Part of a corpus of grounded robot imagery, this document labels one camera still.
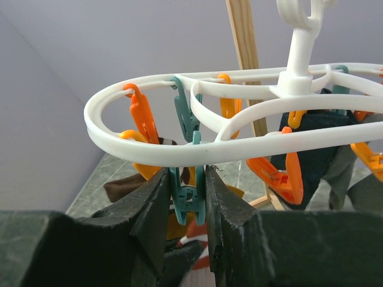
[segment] plastic clip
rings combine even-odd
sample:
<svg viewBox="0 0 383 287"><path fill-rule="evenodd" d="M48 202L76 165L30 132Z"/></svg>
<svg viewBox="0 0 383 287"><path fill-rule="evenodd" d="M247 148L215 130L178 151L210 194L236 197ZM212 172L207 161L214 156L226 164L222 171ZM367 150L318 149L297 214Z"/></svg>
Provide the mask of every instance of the plastic clip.
<svg viewBox="0 0 383 287"><path fill-rule="evenodd" d="M123 90L128 89L132 89L135 92L134 94L127 94L126 96L132 99L130 113L132 114L138 131L150 144L155 143L159 145L157 127L146 95L142 94L139 88L134 84L126 84L123 87Z"/></svg>
<svg viewBox="0 0 383 287"><path fill-rule="evenodd" d="M383 182L383 153L374 153L365 142L352 143L351 149L375 177Z"/></svg>
<svg viewBox="0 0 383 287"><path fill-rule="evenodd" d="M288 114L288 125L293 129L299 128L300 123L302 122L302 117L305 113L307 113L307 111L290 112Z"/></svg>
<svg viewBox="0 0 383 287"><path fill-rule="evenodd" d="M200 143L201 135L199 131L193 132L193 145ZM178 223L186 225L187 212L196 214L197 225L205 223L205 167L196 167L196 187L190 185L181 186L180 169L178 167L169 168L171 191L174 203L174 210Z"/></svg>
<svg viewBox="0 0 383 287"><path fill-rule="evenodd" d="M343 73L348 74L348 68L344 65L340 65L335 68L336 70L343 70ZM349 88L339 86L339 85L334 85L332 88L332 94L349 94ZM343 109L333 109L333 112L336 112L341 115L345 115L346 111Z"/></svg>
<svg viewBox="0 0 383 287"><path fill-rule="evenodd" d="M226 74L221 74L218 79L224 79L226 84L231 84L232 80ZM225 97L220 98L221 113L225 118L232 118L242 109L242 99L227 99ZM237 131L231 138L235 139L239 135Z"/></svg>
<svg viewBox="0 0 383 287"><path fill-rule="evenodd" d="M284 127L282 133L291 133L290 127ZM303 200L303 182L298 154L286 155L286 171L276 169L266 157L250 158L248 167L275 193L290 204L301 204Z"/></svg>
<svg viewBox="0 0 383 287"><path fill-rule="evenodd" d="M122 139L134 139L137 142L145 142L148 144L148 140L139 132L135 130L125 130L119 135ZM133 167L148 181L153 175L155 175L160 167L158 166L146 166L144 164L133 163Z"/></svg>
<svg viewBox="0 0 383 287"><path fill-rule="evenodd" d="M194 116L187 104L185 90L181 80L177 77L173 77L171 81L175 82L175 85L172 86L172 88L174 90L178 89L178 96L174 97L174 105L182 133L184 134L184 139L187 142L192 142L193 132L199 130L199 120ZM196 98L202 103L202 94L197 94Z"/></svg>
<svg viewBox="0 0 383 287"><path fill-rule="evenodd" d="M366 112L366 111L354 111L354 116L358 121L363 121L368 115L373 115L373 112Z"/></svg>

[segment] gray wall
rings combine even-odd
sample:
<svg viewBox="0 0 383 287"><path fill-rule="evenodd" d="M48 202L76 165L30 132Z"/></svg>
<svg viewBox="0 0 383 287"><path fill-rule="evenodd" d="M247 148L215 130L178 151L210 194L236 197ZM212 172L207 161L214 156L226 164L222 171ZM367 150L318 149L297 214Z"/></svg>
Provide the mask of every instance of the gray wall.
<svg viewBox="0 0 383 287"><path fill-rule="evenodd" d="M102 153L83 103L0 14L0 209L65 211Z"/></svg>

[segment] wooden pole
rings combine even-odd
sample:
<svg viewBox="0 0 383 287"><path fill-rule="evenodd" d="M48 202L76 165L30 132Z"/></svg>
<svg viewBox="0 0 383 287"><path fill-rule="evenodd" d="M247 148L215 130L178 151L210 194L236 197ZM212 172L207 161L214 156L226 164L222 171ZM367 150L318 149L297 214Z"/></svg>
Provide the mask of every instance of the wooden pole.
<svg viewBox="0 0 383 287"><path fill-rule="evenodd" d="M250 0L226 0L227 12L229 13L235 50L237 53L240 69L258 69L258 54L254 34L253 16ZM260 82L246 83L248 85L260 85ZM247 100L247 105L255 105L262 100ZM268 133L266 118L256 120L252 124L254 136L264 136ZM275 194L265 185L266 195L250 202L250 205L261 208L272 203L276 210L284 210Z"/></svg>

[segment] orange clothespin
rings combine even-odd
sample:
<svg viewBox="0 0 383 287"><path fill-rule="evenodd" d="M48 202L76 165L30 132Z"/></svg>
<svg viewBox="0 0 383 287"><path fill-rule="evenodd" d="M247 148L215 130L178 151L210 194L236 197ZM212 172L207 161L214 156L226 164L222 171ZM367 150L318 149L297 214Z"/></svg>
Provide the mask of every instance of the orange clothespin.
<svg viewBox="0 0 383 287"><path fill-rule="evenodd" d="M290 112L288 114L288 125L293 129L299 128L300 122L302 121L302 117L305 113L307 113L307 111Z"/></svg>
<svg viewBox="0 0 383 287"><path fill-rule="evenodd" d="M365 112L365 111L354 111L355 118L357 118L358 121L363 121L367 115L373 115L373 112Z"/></svg>
<svg viewBox="0 0 383 287"><path fill-rule="evenodd" d="M132 99L130 113L132 114L138 131L150 144L155 143L159 145L157 127L146 95L142 94L139 88L134 84L126 84L123 90L130 88L134 90L134 94L127 94L126 96Z"/></svg>
<svg viewBox="0 0 383 287"><path fill-rule="evenodd" d="M139 132L135 130L125 130L120 133L122 139L134 139L137 142L145 142L148 144L148 140ZM148 181L153 175L160 170L158 166L146 166L144 164L133 163L133 167Z"/></svg>
<svg viewBox="0 0 383 287"><path fill-rule="evenodd" d="M231 84L232 80L226 74L221 74L218 76L218 79L224 79L226 84ZM242 109L242 99L227 99L220 98L221 104L221 113L225 118L232 118L237 113L239 113ZM235 139L239 135L239 131L237 131L231 138Z"/></svg>
<svg viewBox="0 0 383 287"><path fill-rule="evenodd" d="M291 127L282 129L282 133L291 132ZM286 171L277 170L266 157L251 158L246 163L252 172L286 202L301 204L303 200L303 182L296 152L286 155Z"/></svg>
<svg viewBox="0 0 383 287"><path fill-rule="evenodd" d="M351 149L376 178L383 182L383 153L374 153L365 142L352 143Z"/></svg>

